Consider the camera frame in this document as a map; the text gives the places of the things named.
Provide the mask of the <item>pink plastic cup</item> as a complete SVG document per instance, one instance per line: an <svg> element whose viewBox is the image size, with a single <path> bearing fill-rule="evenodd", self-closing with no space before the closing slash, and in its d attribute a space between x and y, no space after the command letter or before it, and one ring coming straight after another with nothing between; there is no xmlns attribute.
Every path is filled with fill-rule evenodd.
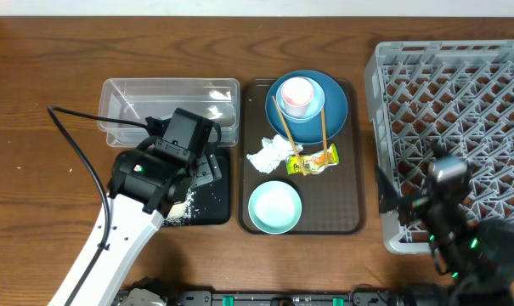
<svg viewBox="0 0 514 306"><path fill-rule="evenodd" d="M313 100L313 85L305 77L295 76L283 82L280 97L283 100L285 112L291 117L302 117Z"/></svg>

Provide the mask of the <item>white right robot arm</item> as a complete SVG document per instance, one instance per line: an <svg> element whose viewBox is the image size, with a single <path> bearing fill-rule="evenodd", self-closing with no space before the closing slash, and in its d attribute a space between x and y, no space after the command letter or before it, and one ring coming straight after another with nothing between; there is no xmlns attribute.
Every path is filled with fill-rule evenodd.
<svg viewBox="0 0 514 306"><path fill-rule="evenodd" d="M379 210L396 213L402 225L422 223L436 271L453 283L403 286L396 291L366 284L342 294L211 293L185 297L194 305L513 305L514 224L490 219L469 224L460 204L471 192L471 165L436 150L421 190L401 196L376 169Z"/></svg>

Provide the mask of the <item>wooden chopstick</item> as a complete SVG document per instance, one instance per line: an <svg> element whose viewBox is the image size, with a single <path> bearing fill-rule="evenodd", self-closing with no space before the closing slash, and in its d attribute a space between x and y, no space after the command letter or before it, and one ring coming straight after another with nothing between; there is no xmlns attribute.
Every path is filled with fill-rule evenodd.
<svg viewBox="0 0 514 306"><path fill-rule="evenodd" d="M301 169L301 171L302 171L302 175L303 175L303 176L307 176L307 172L306 172L306 169L305 169L305 167L304 167L304 165L303 165L302 159L301 159L301 157L300 157L300 155L299 155L299 152L298 152L298 149L297 149L297 145L296 145L296 143L294 142L294 140L293 140L293 138L292 138L292 136L291 136L290 129L288 128L288 126L287 126L287 124L286 124L285 118L283 117L283 114L282 114L282 112L281 112L281 109L280 109L280 107L279 107L279 104L278 104L278 102L277 102L277 99L275 98L275 96L274 96L274 95L272 96L272 99L273 99L273 102L274 102L274 106L275 106L275 108L276 108L276 111L277 111L277 113L278 113L278 116L279 116L279 118L280 118L280 120L281 120L281 123L282 123L282 125L283 125L283 128L284 128L284 130L285 130L285 133L286 133L286 135L287 135L287 138L288 138L288 140L289 140L289 142L290 142L290 144L291 144L291 148L293 149L294 155L295 155L295 157L296 157L296 159L297 159L297 161L298 161L298 165L299 165L299 167L300 167L300 169Z"/></svg>
<svg viewBox="0 0 514 306"><path fill-rule="evenodd" d="M320 112L321 117L321 129L322 129L322 144L323 144L323 152L324 152L324 167L327 168L329 165L329 157L328 157L328 145L327 145L327 134L326 134L326 122L325 122L325 108L321 109Z"/></svg>

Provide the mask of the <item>yellow snack wrapper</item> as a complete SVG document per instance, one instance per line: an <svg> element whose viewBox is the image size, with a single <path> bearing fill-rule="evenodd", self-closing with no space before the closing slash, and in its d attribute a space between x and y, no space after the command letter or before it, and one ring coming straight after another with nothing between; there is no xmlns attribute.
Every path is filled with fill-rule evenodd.
<svg viewBox="0 0 514 306"><path fill-rule="evenodd" d="M327 150L322 150L311 155L299 156L306 174L320 174L328 166L335 166L340 162L335 144L331 144ZM285 161L288 174L302 173L302 167L296 156L289 156Z"/></svg>

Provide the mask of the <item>white napkin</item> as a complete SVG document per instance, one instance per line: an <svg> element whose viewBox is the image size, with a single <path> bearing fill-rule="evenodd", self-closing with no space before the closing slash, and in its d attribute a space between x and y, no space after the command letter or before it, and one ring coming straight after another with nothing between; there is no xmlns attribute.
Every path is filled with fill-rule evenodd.
<svg viewBox="0 0 514 306"><path fill-rule="evenodd" d="M246 158L260 173L270 174L281 162L294 156L294 150L288 139L276 134L272 139L262 139L262 149L255 154L247 154Z"/></svg>

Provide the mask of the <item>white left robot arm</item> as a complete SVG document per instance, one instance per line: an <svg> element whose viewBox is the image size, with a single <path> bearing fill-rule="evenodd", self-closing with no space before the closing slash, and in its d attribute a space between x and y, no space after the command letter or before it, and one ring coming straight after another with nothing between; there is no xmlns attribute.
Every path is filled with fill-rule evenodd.
<svg viewBox="0 0 514 306"><path fill-rule="evenodd" d="M122 152L113 167L107 204L52 305L112 303L128 271L161 227L215 225L229 220L229 158L210 154L198 163L213 180L193 178L183 201L162 204L153 181L167 163L141 150Z"/></svg>

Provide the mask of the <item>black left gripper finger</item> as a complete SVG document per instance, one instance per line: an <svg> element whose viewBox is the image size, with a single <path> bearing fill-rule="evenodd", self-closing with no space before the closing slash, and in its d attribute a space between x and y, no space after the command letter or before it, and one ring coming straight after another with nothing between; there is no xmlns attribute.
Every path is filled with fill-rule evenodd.
<svg viewBox="0 0 514 306"><path fill-rule="evenodd" d="M207 156L202 156L196 160L194 187L210 184L213 181L209 168Z"/></svg>
<svg viewBox="0 0 514 306"><path fill-rule="evenodd" d="M216 155L215 154L209 154L207 156L207 160L208 160L209 168L210 168L211 175L212 175L213 179L214 180L219 180L222 177L222 172L221 172L221 169L220 169L220 167L218 165Z"/></svg>

